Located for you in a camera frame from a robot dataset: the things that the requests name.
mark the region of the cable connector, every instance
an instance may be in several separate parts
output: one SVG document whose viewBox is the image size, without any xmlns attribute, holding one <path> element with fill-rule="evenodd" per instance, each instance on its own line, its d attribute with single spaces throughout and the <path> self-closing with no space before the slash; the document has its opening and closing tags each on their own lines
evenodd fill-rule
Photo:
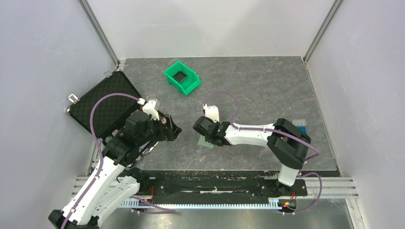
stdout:
<svg viewBox="0 0 405 229">
<path fill-rule="evenodd" d="M 137 102 L 139 105 L 145 105 L 145 100 L 142 98 L 139 98 L 139 101 Z"/>
</svg>

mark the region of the white panel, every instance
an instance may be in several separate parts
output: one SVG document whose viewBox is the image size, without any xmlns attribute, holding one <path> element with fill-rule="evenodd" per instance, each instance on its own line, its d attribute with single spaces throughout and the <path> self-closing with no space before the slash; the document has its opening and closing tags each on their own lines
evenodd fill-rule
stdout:
<svg viewBox="0 0 405 229">
<path fill-rule="evenodd" d="M 341 167 L 370 229 L 403 228 L 405 1 L 344 1 L 309 61 Z"/>
<path fill-rule="evenodd" d="M 51 229 L 90 158 L 65 109 L 113 63 L 75 0 L 0 3 L 0 228 Z"/>
<path fill-rule="evenodd" d="M 120 59 L 302 56 L 333 0 L 90 0 Z"/>
</svg>

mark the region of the black foam padding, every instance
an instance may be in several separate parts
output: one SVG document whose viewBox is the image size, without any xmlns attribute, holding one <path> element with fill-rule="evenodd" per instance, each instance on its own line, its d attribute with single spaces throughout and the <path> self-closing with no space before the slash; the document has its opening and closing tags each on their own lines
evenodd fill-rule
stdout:
<svg viewBox="0 0 405 229">
<path fill-rule="evenodd" d="M 90 114 L 94 104 L 103 96 L 111 93 L 125 93 L 137 98 L 141 97 L 125 74 L 120 70 L 115 70 L 111 76 L 105 78 L 70 106 L 68 113 L 90 132 Z M 137 101 L 131 98 L 123 96 L 107 98 L 100 103 L 94 113 L 93 125 L 96 136 L 105 139 L 115 129 L 123 127 L 126 118 L 139 108 L 140 105 Z"/>
</svg>

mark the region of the metal corner post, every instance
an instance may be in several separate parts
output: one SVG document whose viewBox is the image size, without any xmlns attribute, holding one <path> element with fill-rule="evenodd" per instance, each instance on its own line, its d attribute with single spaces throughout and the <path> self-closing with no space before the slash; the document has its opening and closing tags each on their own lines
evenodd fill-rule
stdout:
<svg viewBox="0 0 405 229">
<path fill-rule="evenodd" d="M 341 3 L 344 0 L 335 0 L 329 9 L 328 14 L 326 15 L 325 19 L 323 20 L 317 34 L 315 35 L 314 40 L 312 41 L 311 45 L 309 46 L 307 53 L 305 53 L 305 56 L 302 58 L 304 63 L 307 63 L 308 60 L 311 58 L 312 54 L 314 53 L 316 47 L 318 46 L 320 40 L 323 37 L 323 34 L 325 34 L 325 31 L 328 29 L 332 19 L 335 17 L 336 12 L 338 11 L 339 7 L 341 6 Z"/>
<path fill-rule="evenodd" d="M 106 49 L 108 55 L 110 56 L 111 60 L 114 62 L 115 66 L 119 66 L 119 59 L 117 55 L 115 54 L 113 48 L 111 47 L 110 42 L 108 42 L 108 39 L 106 35 L 103 32 L 103 29 L 100 26 L 100 23 L 98 23 L 96 16 L 94 15 L 93 10 L 90 7 L 90 4 L 88 3 L 87 0 L 78 0 L 80 6 L 82 6 L 83 11 L 85 12 L 87 18 L 89 19 L 91 25 L 94 28 L 94 31 L 96 32 L 97 36 L 100 38 L 101 43 L 103 44 L 104 48 Z"/>
</svg>

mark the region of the cable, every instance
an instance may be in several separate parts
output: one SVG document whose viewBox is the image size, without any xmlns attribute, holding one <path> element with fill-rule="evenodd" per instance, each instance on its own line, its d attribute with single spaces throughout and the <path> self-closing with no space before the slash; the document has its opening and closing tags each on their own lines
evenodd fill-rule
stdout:
<svg viewBox="0 0 405 229">
<path fill-rule="evenodd" d="M 96 133 L 94 132 L 94 126 L 93 126 L 93 116 L 94 116 L 94 112 L 96 111 L 96 108 L 98 107 L 98 105 L 104 101 L 107 98 L 113 97 L 113 96 L 124 96 L 124 97 L 128 97 L 131 99 L 134 99 L 136 101 L 139 101 L 139 99 L 137 97 L 131 96 L 129 94 L 124 94 L 124 93 L 112 93 L 112 94 L 108 94 L 104 97 L 102 97 L 101 99 L 99 99 L 97 101 L 96 104 L 94 104 L 93 109 L 91 110 L 90 113 L 90 131 L 91 131 L 91 135 L 96 143 L 97 149 L 98 149 L 98 156 L 99 156 L 99 162 L 100 165 L 98 167 L 98 170 L 96 172 L 96 174 L 94 175 L 94 178 L 91 180 L 90 184 L 86 187 L 86 189 L 83 191 L 83 193 L 79 196 L 79 198 L 77 199 L 77 201 L 75 202 L 75 204 L 73 204 L 73 207 L 71 208 L 71 210 L 69 211 L 69 214 L 67 214 L 66 218 L 64 219 L 61 229 L 64 229 L 67 222 L 69 221 L 69 218 L 72 216 L 72 210 L 75 210 L 76 207 L 79 205 L 80 201 L 83 199 L 83 197 L 86 195 L 86 193 L 90 190 L 91 186 L 93 186 L 94 182 L 96 181 L 96 177 L 98 177 L 101 173 L 101 170 L 103 168 L 103 163 L 104 163 L 104 158 L 103 158 L 103 151 L 101 150 L 101 146 L 97 141 L 97 137 L 96 137 Z"/>
<path fill-rule="evenodd" d="M 139 197 L 131 196 L 131 197 L 129 197 L 129 198 L 131 198 L 131 199 L 137 199 L 137 200 L 139 200 L 140 202 L 142 202 L 142 203 L 144 203 L 144 204 L 146 204 L 146 205 L 149 205 L 149 206 L 151 206 L 151 207 L 154 207 L 154 208 L 157 208 L 157 209 L 159 209 L 159 210 L 162 210 L 162 211 L 140 211 L 139 214 L 143 214 L 143 215 L 157 215 L 157 214 L 173 214 L 173 213 L 176 213 L 176 210 L 174 210 L 174 209 L 168 209 L 168 208 L 162 208 L 162 207 L 156 206 L 156 205 L 154 205 L 154 204 L 152 204 L 152 203 L 149 203 L 149 202 L 147 202 L 147 201 L 144 201 L 143 199 L 141 199 L 141 198 L 139 198 Z"/>
<path fill-rule="evenodd" d="M 207 105 L 207 101 L 211 98 L 211 96 L 213 96 L 214 94 L 219 93 L 219 92 L 230 95 L 230 96 L 236 101 L 236 103 L 237 103 L 237 110 L 236 110 L 235 114 L 233 114 L 233 115 L 231 116 L 231 120 L 230 120 L 230 124 L 231 124 L 231 126 L 232 126 L 233 128 L 235 128 L 235 129 L 237 129 L 237 130 L 257 130 L 257 131 L 263 131 L 262 128 L 257 128 L 257 127 L 240 127 L 240 126 L 236 126 L 236 125 L 234 124 L 234 118 L 235 118 L 235 116 L 239 113 L 239 110 L 240 110 L 240 102 L 239 102 L 239 100 L 236 98 L 236 96 L 235 96 L 234 94 L 232 94 L 232 93 L 230 93 L 230 92 L 228 92 L 228 91 L 219 90 L 219 91 L 216 91 L 216 92 L 211 93 L 211 94 L 207 97 L 207 99 L 204 101 L 203 105 Z M 320 151 L 319 151 L 317 148 L 313 147 L 311 144 L 308 144 L 308 143 L 306 143 L 305 141 L 302 141 L 301 139 L 299 139 L 299 138 L 297 138 L 297 137 L 295 137 L 295 136 L 293 136 L 293 135 L 290 135 L 290 134 L 285 133 L 285 132 L 280 131 L 280 130 L 274 130 L 274 129 L 268 129 L 268 128 L 266 128 L 266 129 L 264 129 L 264 130 L 265 130 L 265 131 L 274 132 L 274 133 L 277 133 L 277 134 L 281 134 L 281 135 L 284 135 L 284 136 L 286 136 L 286 137 L 289 137 L 289 138 L 291 138 L 291 139 L 293 139 L 293 140 L 295 140 L 295 141 L 297 141 L 297 142 L 303 144 L 304 146 L 306 146 L 306 147 L 312 149 L 313 151 L 315 151 L 316 154 L 307 157 L 307 158 L 305 159 L 304 163 L 306 163 L 306 162 L 308 162 L 309 160 L 311 160 L 311 159 L 313 159 L 313 158 L 315 158 L 315 157 L 317 157 L 317 156 L 320 155 Z M 293 213 L 283 213 L 283 214 L 296 215 L 296 214 L 299 214 L 299 213 L 303 213 L 303 212 L 305 212 L 305 211 L 310 210 L 311 208 L 313 208 L 313 207 L 318 203 L 319 198 L 320 198 L 321 193 L 322 193 L 322 179 L 320 178 L 319 174 L 317 174 L 317 173 L 307 173 L 307 174 L 302 175 L 302 176 L 301 176 L 301 175 L 298 175 L 297 177 L 298 177 L 298 178 L 304 178 L 304 177 L 308 177 L 308 176 L 311 176 L 311 175 L 315 175 L 315 176 L 317 176 L 317 177 L 319 178 L 319 186 L 320 186 L 320 189 L 319 189 L 319 194 L 318 194 L 317 198 L 315 199 L 315 201 L 314 201 L 309 207 L 304 208 L 303 210 L 300 210 L 300 211 L 297 211 L 297 212 L 293 212 Z"/>
</svg>

